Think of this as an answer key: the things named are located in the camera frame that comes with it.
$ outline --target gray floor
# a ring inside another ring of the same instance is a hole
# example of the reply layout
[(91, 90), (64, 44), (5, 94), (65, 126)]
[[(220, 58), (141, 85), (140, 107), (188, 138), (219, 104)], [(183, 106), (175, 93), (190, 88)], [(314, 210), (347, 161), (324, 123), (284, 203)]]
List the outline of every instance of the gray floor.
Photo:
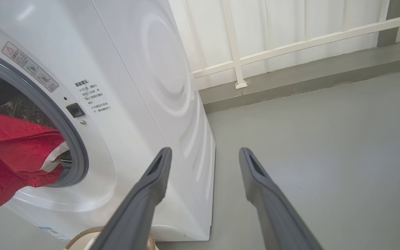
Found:
[(249, 147), (324, 249), (400, 249), (400, 74), (208, 115), (211, 239), (161, 250), (264, 249), (238, 150)]
[(0, 250), (62, 250), (62, 242), (16, 213), (0, 207)]

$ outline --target metal railing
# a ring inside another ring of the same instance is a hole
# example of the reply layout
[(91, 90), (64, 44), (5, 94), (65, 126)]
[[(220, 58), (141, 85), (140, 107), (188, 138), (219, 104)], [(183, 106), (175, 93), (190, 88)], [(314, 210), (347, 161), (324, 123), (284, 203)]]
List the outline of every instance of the metal railing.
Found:
[(340, 41), (340, 40), (344, 40), (344, 39), (348, 39), (348, 38), (354, 38), (356, 36), (366, 35), (369, 33), (375, 33), (375, 32), (379, 32), (382, 30), (388, 30), (388, 29), (394, 28), (394, 27), (400, 27), (400, 17), (386, 20), (390, 0), (383, 0), (378, 22), (360, 26), (360, 27), (348, 28), (347, 19), (348, 19), (348, 14), (350, 11), (350, 9), (349, 9), (349, 1), (350, 0), (344, 0), (343, 1), (343, 15), (342, 15), (342, 18), (343, 18), (342, 30), (339, 32), (336, 32), (336, 33), (328, 34), (328, 35), (310, 38), (310, 0), (304, 0), (304, 2), (305, 2), (305, 11), (304, 11), (305, 40), (275, 48), (274, 41), (273, 41), (273, 27), (272, 27), (272, 22), (271, 22), (271, 13), (270, 13), (271, 12), (271, 8), (270, 8), (271, 0), (266, 0), (266, 7), (267, 7), (266, 14), (267, 14), (267, 22), (268, 22), (268, 38), (269, 38), (270, 49), (256, 53), (256, 54), (252, 54), (249, 56), (240, 57), (237, 37), (235, 34), (234, 20), (232, 18), (230, 0), (222, 0), (227, 35), (229, 38), (229, 45), (230, 45), (231, 53), (232, 53), (232, 61), (227, 61), (227, 62), (223, 62), (223, 63), (213, 65), (210, 67), (206, 67), (205, 57), (199, 46), (198, 35), (195, 30), (195, 25), (192, 21), (189, 6), (186, 1), (187, 0), (183, 0), (183, 4), (184, 4), (184, 8), (185, 8), (185, 11), (187, 14), (187, 19), (189, 21), (189, 25), (191, 27), (192, 36), (194, 38), (194, 46), (197, 49), (198, 56), (199, 56), (199, 59), (201, 61), (201, 65), (202, 65), (202, 69), (193, 72), (194, 78), (208, 76), (208, 75), (211, 75), (214, 73), (218, 73), (218, 72), (233, 68), (233, 69), (235, 69), (235, 76), (237, 78), (237, 82), (235, 84), (236, 89), (244, 88), (247, 86), (245, 80), (243, 79), (243, 73), (242, 73), (243, 65), (247, 65), (250, 63), (254, 63), (257, 61), (265, 60), (265, 59), (268, 59), (271, 57), (276, 57), (276, 56), (284, 55), (287, 53), (291, 53), (291, 52), (295, 52), (295, 51), (299, 51), (299, 50), (303, 50), (303, 49), (308, 49), (308, 48), (323, 45), (323, 44), (332, 43), (335, 41)]

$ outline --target washing machine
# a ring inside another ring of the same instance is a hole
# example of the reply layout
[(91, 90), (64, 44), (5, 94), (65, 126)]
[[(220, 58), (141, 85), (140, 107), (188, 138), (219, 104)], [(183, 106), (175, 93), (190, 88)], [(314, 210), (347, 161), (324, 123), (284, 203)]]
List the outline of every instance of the washing machine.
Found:
[(215, 142), (167, 0), (0, 0), (0, 113), (69, 147), (56, 184), (5, 204), (33, 225), (64, 241), (104, 226), (169, 146), (151, 233), (209, 239)]

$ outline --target warning sticker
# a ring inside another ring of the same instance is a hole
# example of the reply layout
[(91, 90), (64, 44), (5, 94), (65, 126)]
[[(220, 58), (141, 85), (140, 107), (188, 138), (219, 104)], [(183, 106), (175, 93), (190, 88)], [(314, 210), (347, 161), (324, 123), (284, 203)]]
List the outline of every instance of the warning sticker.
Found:
[(70, 239), (60, 233), (58, 233), (57, 231), (49, 228), (49, 227), (43, 227), (43, 226), (39, 226), (40, 229), (47, 231), (49, 234), (51, 234), (53, 237), (61, 240), (61, 241), (70, 241)]
[(36, 78), (50, 92), (54, 91), (59, 85), (49, 74), (47, 74), (40, 66), (38, 66), (26, 54), (20, 51), (12, 43), (7, 42), (2, 50), (3, 54), (10, 57), (19, 66), (24, 68), (31, 76)]
[(75, 83), (75, 87), (80, 91), (83, 100), (90, 106), (94, 113), (103, 112), (111, 109), (109, 102), (98, 84), (91, 83), (88, 80), (82, 80)]

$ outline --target red cloth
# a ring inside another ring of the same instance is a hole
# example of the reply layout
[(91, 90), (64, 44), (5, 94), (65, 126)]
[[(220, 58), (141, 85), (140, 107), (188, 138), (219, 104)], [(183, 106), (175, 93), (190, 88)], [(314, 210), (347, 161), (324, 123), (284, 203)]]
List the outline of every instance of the red cloth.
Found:
[(22, 187), (57, 182), (61, 165), (49, 173), (40, 169), (62, 142), (57, 130), (0, 114), (0, 206)]

